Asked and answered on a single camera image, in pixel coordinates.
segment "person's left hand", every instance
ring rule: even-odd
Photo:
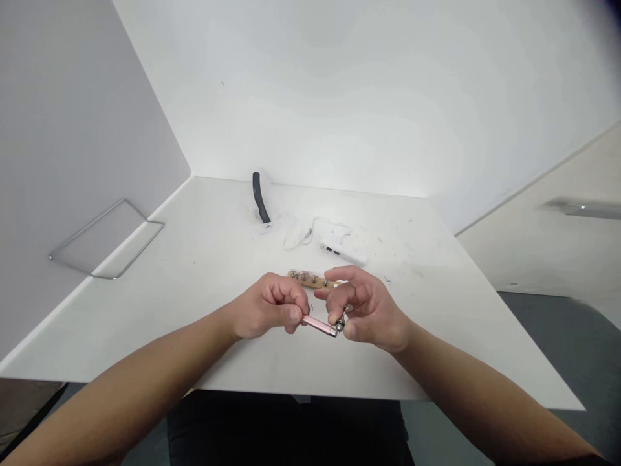
[[[237,338],[257,338],[272,327],[295,332],[309,314],[309,297],[297,280],[267,273],[223,307]]]

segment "grey wall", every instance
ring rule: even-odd
[[[109,1],[0,0],[0,358],[84,279],[47,259],[57,244],[120,197],[152,213],[189,175]]]

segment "person's lap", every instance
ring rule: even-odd
[[[400,403],[195,390],[168,414],[171,466],[413,465]]]

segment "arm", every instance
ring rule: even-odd
[[[487,364],[412,322],[384,284],[358,267],[337,267],[317,290],[334,325],[351,304],[343,333],[392,354],[455,426],[491,460],[543,463],[598,454],[582,437]]]
[[[42,423],[3,464],[120,463],[123,456],[242,338],[295,332],[308,298],[267,274],[234,301],[117,362]]]

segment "white device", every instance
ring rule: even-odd
[[[346,261],[351,262],[352,264],[359,267],[364,267],[367,263],[367,258],[364,254],[351,250],[350,248],[344,247],[343,245],[336,245],[331,241],[327,241],[325,239],[321,242],[320,246],[322,249],[336,254],[337,256],[340,256]]]

